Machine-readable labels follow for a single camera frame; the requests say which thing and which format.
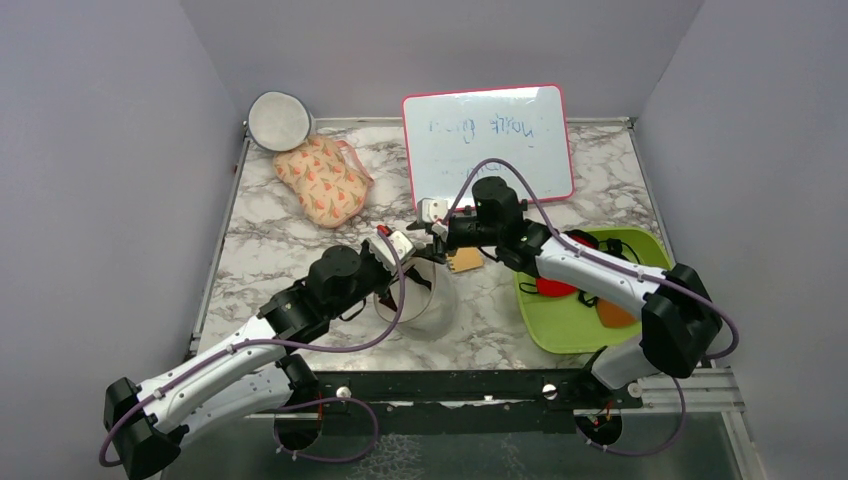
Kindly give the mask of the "green plastic tray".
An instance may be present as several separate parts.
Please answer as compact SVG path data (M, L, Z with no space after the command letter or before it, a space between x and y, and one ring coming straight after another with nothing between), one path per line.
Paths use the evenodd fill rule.
M599 247L608 241L620 242L620 253L627 260L643 265L669 269L671 260L664 244L651 232L638 227L586 228L579 240L586 244L593 236ZM641 333L641 324L632 321L625 326L608 327L601 318L611 305L602 302L587 306L573 292L551 297L538 292L536 280L523 273L513 275L514 290L521 317L532 340L540 348L554 354L593 353L602 347L619 345Z

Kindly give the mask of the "pink framed whiteboard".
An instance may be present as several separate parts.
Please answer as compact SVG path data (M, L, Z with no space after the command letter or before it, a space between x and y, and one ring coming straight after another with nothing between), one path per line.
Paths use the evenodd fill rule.
M518 170L541 201L576 190L565 101L556 84L411 95L402 102L411 196L453 201L466 180Z

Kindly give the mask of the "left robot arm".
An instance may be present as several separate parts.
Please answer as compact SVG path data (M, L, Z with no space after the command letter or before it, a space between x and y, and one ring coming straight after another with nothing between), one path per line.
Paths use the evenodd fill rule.
M275 401L306 408L315 386L298 350L331 352L315 343L331 322L372 294L387 296L393 284L404 288L410 260L430 250L400 232L373 235L359 249L330 247L304 278L209 350L140 383L114 381L105 392L100 465L147 479L207 427Z

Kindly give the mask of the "peach floral bra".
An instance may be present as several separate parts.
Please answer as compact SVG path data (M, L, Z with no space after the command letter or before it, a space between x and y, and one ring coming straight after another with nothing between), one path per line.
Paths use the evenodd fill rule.
M334 229L365 206L374 179L352 145L311 135L296 148L274 156L274 171L297 196L305 216Z

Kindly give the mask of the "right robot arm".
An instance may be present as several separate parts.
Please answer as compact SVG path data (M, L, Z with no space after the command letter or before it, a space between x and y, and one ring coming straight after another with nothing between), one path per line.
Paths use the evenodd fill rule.
M590 372L578 378L585 404L600 407L617 388L655 373L688 378L705 360L722 319L692 268L663 270L626 261L557 231L548 217L530 220L527 201L500 177L484 177L471 188L473 200L465 208L445 199L418 201L413 226L432 235L435 253L492 247L511 270L574 286L640 322L638 338L602 349Z

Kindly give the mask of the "red and black bra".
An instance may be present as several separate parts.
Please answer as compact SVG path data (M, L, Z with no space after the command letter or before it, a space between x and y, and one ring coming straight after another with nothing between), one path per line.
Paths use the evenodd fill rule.
M641 262L639 255L632 246L620 238L610 237L606 239L598 239L593 234L578 229L567 231L567 235L582 245L602 250L604 253L616 258L625 261L635 260L636 263ZM524 294L541 295L550 298L562 298L576 295L578 301L588 308L596 307L600 301L600 298L596 295L590 296L584 290L579 290L572 285L545 278L535 279L533 283L520 282L518 289Z

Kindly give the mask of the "grey rimmed mesh laundry bag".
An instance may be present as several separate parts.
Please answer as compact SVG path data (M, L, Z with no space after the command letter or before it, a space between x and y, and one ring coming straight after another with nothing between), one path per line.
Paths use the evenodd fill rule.
M292 150L315 133L314 117L305 104L277 91L265 92L253 101L246 127L251 139L271 152Z

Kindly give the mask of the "black mounting rail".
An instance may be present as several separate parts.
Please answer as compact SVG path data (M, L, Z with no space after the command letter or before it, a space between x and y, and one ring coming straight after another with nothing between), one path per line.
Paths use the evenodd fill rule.
M570 434L579 413L639 409L627 388L588 383L581 368L531 370L320 371L295 403L350 398L291 413L275 412L279 433L325 436L542 432Z

